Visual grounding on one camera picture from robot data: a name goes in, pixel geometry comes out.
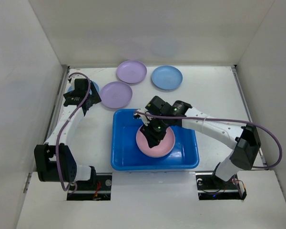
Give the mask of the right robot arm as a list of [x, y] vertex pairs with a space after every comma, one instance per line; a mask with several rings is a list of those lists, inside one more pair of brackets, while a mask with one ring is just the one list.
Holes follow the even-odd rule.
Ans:
[[154, 96], [144, 109], [136, 110], [133, 117], [142, 120], [140, 131], [150, 148], [163, 141], [171, 126], [197, 131], [229, 147], [232, 152], [216, 165], [210, 176], [216, 189], [227, 185], [238, 171], [251, 170], [261, 146], [253, 124], [239, 126], [231, 121], [216, 121], [181, 100], [169, 104]]

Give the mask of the purple plate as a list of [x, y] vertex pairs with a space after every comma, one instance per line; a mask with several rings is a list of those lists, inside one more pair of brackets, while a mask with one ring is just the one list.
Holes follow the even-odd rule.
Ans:
[[118, 109], [128, 105], [132, 99], [133, 91], [124, 82], [110, 82], [100, 90], [102, 104], [111, 109]]
[[140, 83], [146, 78], [147, 67], [141, 61], [127, 60], [117, 67], [116, 75], [125, 83]]

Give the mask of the light blue plate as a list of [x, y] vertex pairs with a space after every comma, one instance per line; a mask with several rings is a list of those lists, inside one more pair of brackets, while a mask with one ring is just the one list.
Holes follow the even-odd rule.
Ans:
[[173, 66], [159, 66], [151, 74], [153, 84], [162, 90], [175, 90], [182, 81], [183, 75], [179, 69]]
[[[99, 93], [100, 89], [99, 89], [98, 84], [97, 84], [96, 82], [94, 82], [94, 81], [91, 81], [91, 83], [94, 85], [94, 87], [95, 87], [97, 93]], [[70, 85], [70, 87], [68, 88], [67, 92], [71, 92], [73, 89], [74, 89], [74, 84], [72, 83], [72, 84]]]

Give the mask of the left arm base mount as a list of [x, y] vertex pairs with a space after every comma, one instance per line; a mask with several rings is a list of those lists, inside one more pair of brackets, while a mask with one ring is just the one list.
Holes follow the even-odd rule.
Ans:
[[90, 184], [84, 181], [77, 182], [77, 190], [71, 186], [67, 201], [110, 201], [112, 188], [112, 173], [97, 173], [96, 183]]

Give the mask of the purple plate back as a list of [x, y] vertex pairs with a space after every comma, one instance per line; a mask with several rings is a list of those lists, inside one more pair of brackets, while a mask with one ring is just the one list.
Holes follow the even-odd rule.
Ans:
[[127, 60], [117, 67], [116, 75], [125, 83], [140, 83], [146, 78], [147, 67], [141, 61]]

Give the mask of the purple plate front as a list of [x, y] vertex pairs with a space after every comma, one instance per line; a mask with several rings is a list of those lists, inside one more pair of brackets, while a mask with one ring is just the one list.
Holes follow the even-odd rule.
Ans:
[[111, 109], [118, 109], [128, 105], [132, 99], [133, 91], [124, 82], [110, 82], [100, 90], [102, 104]]

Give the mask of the pink plate back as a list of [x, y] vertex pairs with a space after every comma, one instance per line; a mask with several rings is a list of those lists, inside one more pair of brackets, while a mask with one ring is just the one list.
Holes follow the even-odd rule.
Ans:
[[142, 153], [149, 157], [159, 158], [163, 157], [171, 152], [175, 145], [175, 135], [172, 128], [166, 129], [166, 135], [159, 145], [150, 148], [148, 146], [147, 139], [143, 133], [138, 130], [136, 133], [136, 143]]

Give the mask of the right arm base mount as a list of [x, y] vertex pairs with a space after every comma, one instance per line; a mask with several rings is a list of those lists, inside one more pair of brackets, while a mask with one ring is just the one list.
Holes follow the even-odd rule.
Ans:
[[196, 173], [197, 193], [199, 200], [245, 200], [247, 190], [238, 175], [223, 181], [211, 173]]

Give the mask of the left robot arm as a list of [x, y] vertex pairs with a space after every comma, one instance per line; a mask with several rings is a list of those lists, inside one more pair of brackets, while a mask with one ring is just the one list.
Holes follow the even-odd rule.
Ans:
[[34, 148], [34, 157], [41, 182], [59, 182], [64, 191], [70, 185], [82, 183], [91, 189], [97, 185], [98, 178], [93, 166], [79, 165], [70, 150], [69, 144], [81, 120], [101, 98], [86, 76], [73, 80], [73, 90], [65, 93], [62, 115], [53, 132], [42, 145]]

